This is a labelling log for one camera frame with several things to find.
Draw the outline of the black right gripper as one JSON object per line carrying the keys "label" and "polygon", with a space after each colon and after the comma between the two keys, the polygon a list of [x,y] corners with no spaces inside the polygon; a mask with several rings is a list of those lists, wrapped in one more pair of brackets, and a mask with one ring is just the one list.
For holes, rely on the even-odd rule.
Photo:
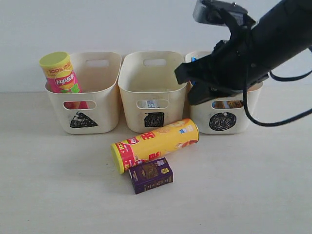
{"label": "black right gripper", "polygon": [[236,20],[226,25],[231,32],[228,41],[220,41],[211,55],[181,63],[174,70],[178,84],[197,82],[188,92],[191,106],[233,97],[268,78],[270,67],[264,58],[264,36],[268,26],[261,21],[255,26],[238,25]]}

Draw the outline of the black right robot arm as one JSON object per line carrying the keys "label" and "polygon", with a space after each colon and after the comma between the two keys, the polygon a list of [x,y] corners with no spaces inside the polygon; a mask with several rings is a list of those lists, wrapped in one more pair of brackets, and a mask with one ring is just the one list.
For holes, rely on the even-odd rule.
{"label": "black right robot arm", "polygon": [[191,105],[242,93],[312,44],[309,0],[282,0],[259,21],[239,5],[199,0],[193,17],[199,23],[227,26],[231,36],[207,56],[175,69],[179,84],[193,82],[188,93]]}

